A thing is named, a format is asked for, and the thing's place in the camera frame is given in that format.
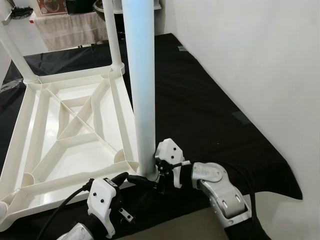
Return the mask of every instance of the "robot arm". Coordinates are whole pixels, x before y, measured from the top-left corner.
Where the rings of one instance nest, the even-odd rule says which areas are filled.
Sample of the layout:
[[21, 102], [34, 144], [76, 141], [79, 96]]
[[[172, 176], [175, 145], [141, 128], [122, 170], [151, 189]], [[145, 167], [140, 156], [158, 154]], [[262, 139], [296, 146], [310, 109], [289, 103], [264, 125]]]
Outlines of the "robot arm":
[[[113, 179], [93, 181], [87, 204], [88, 220], [77, 223], [58, 240], [97, 240], [112, 238], [115, 228], [110, 219], [111, 212], [118, 212], [129, 223], [134, 220], [119, 206], [119, 186], [127, 179], [145, 189], [164, 193], [166, 188], [181, 188], [181, 169], [192, 164], [185, 161], [182, 150], [168, 138], [160, 142], [155, 153], [159, 170], [159, 181], [150, 181], [142, 176], [124, 172]], [[213, 162], [195, 162], [192, 166], [192, 187], [201, 190], [209, 198], [211, 208], [217, 215], [229, 240], [270, 240], [259, 220], [253, 222], [252, 211], [241, 192], [229, 181], [228, 173], [221, 165]]]

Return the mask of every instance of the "metal bracket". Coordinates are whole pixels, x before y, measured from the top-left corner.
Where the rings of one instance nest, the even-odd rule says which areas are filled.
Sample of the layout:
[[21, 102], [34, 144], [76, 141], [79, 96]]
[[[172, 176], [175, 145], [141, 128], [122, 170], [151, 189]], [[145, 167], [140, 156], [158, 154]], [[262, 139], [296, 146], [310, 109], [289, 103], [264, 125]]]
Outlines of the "metal bracket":
[[227, 171], [216, 163], [196, 162], [192, 168], [192, 186], [202, 190], [210, 200], [214, 213], [224, 228], [252, 216], [241, 192], [231, 184]]
[[[185, 161], [181, 148], [171, 138], [167, 138], [162, 142], [159, 142], [154, 157], [155, 159], [160, 161], [164, 160], [169, 164], [178, 164]], [[174, 187], [178, 189], [182, 186], [182, 184], [180, 183], [180, 171], [181, 166], [175, 167], [172, 170], [173, 184]]]
[[119, 209], [119, 213], [124, 216], [125, 220], [127, 220], [129, 223], [131, 223], [135, 218], [130, 214], [128, 213], [125, 209], [123, 208], [120, 208]]

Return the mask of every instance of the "floor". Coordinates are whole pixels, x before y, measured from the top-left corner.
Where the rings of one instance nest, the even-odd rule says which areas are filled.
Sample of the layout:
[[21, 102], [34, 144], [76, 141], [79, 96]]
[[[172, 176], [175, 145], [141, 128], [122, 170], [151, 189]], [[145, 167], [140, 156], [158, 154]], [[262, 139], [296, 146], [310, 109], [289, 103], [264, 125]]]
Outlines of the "floor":
[[[30, 23], [28, 17], [19, 20], [12, 19], [5, 28], [23, 56], [48, 52], [36, 25]], [[0, 86], [7, 74], [10, 62], [11, 58], [0, 43]]]
[[227, 240], [211, 208], [161, 223], [120, 240]]

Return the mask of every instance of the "black wire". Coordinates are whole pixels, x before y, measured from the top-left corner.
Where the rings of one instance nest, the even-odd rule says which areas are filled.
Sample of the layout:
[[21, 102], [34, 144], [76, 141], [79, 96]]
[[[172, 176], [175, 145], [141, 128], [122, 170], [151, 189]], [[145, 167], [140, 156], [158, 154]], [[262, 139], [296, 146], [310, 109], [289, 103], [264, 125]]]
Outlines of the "black wire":
[[63, 203], [61, 203], [61, 205], [52, 213], [52, 215], [49, 217], [48, 221], [45, 223], [45, 225], [42, 227], [41, 231], [38, 234], [38, 237], [36, 238], [36, 240], [40, 240], [42, 239], [42, 237], [44, 236], [45, 231], [47, 230], [49, 224], [52, 222], [52, 220], [55, 218], [55, 216], [57, 215], [57, 213], [65, 206], [67, 205], [68, 202], [70, 202], [71, 199], [73, 199], [76, 195], [78, 195], [79, 193], [81, 193], [83, 191], [83, 188], [78, 189], [77, 191], [75, 191], [74, 193], [72, 193], [68, 198], [66, 198]]
[[38, 237], [36, 238], [36, 240], [40, 240], [42, 239], [42, 237], [44, 236], [44, 233], [46, 231], [46, 229], [48, 228], [49, 224], [52, 222], [52, 220], [55, 218], [55, 216], [58, 214], [58, 212], [65, 206], [67, 205], [68, 202], [70, 202], [71, 199], [73, 199], [76, 195], [78, 195], [79, 193], [81, 193], [82, 191], [90, 191], [92, 183], [93, 183], [94, 179], [90, 178], [89, 181], [83, 185], [80, 189], [78, 189], [77, 191], [75, 191], [74, 193], [72, 193], [70, 196], [68, 196], [63, 203], [61, 203], [61, 205], [52, 213], [52, 215], [49, 217], [48, 221], [45, 223], [45, 225], [42, 227], [41, 231], [38, 234]]
[[182, 163], [181, 163], [181, 162], [176, 163], [176, 164], [173, 164], [173, 165], [171, 166], [171, 168], [174, 169], [174, 168], [180, 167], [180, 166], [182, 166]]

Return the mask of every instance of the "black sleeve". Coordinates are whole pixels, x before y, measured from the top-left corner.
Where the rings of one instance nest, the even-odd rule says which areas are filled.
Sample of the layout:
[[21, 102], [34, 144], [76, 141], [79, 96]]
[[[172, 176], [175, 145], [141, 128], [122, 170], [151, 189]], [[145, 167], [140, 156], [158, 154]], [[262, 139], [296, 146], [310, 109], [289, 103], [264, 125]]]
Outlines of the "black sleeve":
[[259, 220], [252, 218], [224, 229], [229, 240], [271, 240]]

